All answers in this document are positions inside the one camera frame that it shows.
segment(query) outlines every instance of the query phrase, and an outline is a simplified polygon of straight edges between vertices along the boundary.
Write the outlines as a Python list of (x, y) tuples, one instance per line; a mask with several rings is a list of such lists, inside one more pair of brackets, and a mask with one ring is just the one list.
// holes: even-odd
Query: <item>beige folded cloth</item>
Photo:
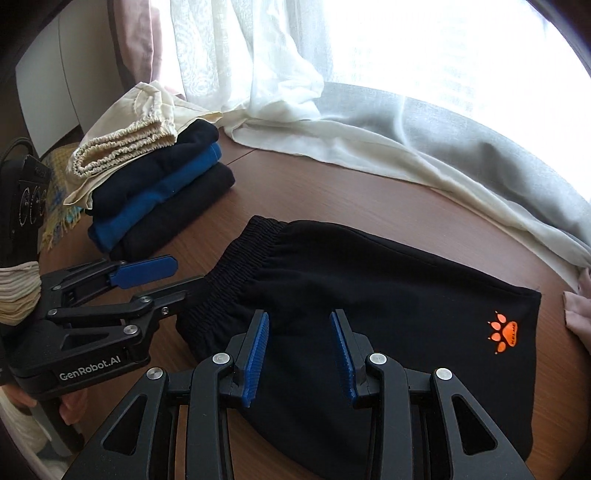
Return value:
[(18, 325), (35, 310), (41, 298), (41, 289), (15, 301), (0, 301), (0, 322), (5, 325)]
[(197, 118), (216, 122), (210, 112), (168, 93), (157, 81), (138, 83), (92, 126), (66, 167), (64, 205), (92, 208), (92, 191), (119, 168), (157, 148), (174, 145)]
[(41, 291), (39, 263), (0, 268), (0, 301), (16, 301), (35, 291)]

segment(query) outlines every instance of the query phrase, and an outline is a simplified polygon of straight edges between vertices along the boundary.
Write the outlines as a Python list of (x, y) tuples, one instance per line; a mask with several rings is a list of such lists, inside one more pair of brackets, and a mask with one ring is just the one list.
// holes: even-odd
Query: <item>elastic waistband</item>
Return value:
[(285, 225), (275, 219), (252, 217), (240, 236), (228, 245), (216, 266), (205, 275), (212, 288), (207, 300), (177, 316), (177, 330), (197, 360), (225, 348), (226, 345), (218, 345), (217, 340), (222, 330), (230, 327), (228, 311), (236, 303), (242, 286), (263, 265)]

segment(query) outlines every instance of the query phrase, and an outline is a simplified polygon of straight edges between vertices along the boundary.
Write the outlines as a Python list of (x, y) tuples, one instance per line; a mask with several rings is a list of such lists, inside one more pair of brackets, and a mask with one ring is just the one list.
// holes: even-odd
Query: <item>folded black shirt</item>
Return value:
[(87, 213), (97, 218), (117, 215), (131, 197), (194, 160), (218, 139), (215, 125), (198, 118), (179, 133), (174, 145), (154, 150), (113, 173), (92, 192), (92, 210)]
[(216, 163), (136, 223), (115, 245), (109, 256), (112, 260), (129, 262), (148, 258), (217, 202), (232, 185), (232, 170), (222, 163)]

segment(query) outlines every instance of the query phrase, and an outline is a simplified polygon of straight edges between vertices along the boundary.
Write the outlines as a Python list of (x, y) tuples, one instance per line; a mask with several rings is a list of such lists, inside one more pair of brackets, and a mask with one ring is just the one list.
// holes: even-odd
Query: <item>finger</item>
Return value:
[(68, 408), (68, 410), (75, 410), (83, 403), (88, 401), (88, 389), (78, 390), (76, 392), (67, 393), (61, 396), (61, 402)]
[(76, 417), (77, 417), (76, 412), (73, 410), (70, 410), (63, 403), (60, 405), (60, 415), (63, 418), (64, 423), (66, 425), (72, 425), (73, 423), (76, 423)]
[(61, 397), (60, 415), (67, 425), (78, 423), (86, 412), (88, 389), (72, 392)]
[(66, 425), (72, 425), (73, 423), (78, 423), (82, 420), (82, 417), (86, 413), (86, 404), (81, 405), (80, 407), (70, 410), (66, 405), (60, 405), (60, 415), (63, 418)]
[(17, 407), (34, 407), (37, 405), (37, 400), (31, 398), (21, 387), (17, 385), (4, 385), (2, 386), (2, 389), (11, 403)]

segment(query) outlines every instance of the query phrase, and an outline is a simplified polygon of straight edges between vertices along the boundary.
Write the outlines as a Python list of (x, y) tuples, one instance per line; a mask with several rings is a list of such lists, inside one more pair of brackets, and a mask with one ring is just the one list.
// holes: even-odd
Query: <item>wood grain surface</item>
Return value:
[[(569, 288), (554, 271), (491, 223), (428, 188), (305, 157), (253, 151), (227, 138), (221, 142), (223, 161), (230, 164), (236, 184), (159, 252), (179, 261), (172, 280), (208, 272), (249, 218), (262, 215), (350, 225), (540, 291), (534, 448), (527, 464), (538, 480), (560, 476), (586, 434), (591, 362), (564, 326), (562, 292)], [(43, 272), (100, 257), (86, 236), (89, 224), (90, 219), (83, 218), (52, 251), (42, 253)], [(113, 290), (98, 303), (128, 301), (132, 293)], [(150, 350), (150, 367), (174, 372), (195, 365), (174, 322), (175, 318), (161, 322)], [(90, 389), (90, 406), (82, 422), (87, 437), (147, 368)], [(237, 480), (316, 478), (276, 451), (238, 413), (231, 412), (229, 422)], [(177, 479), (184, 478), (182, 421), (179, 426)]]

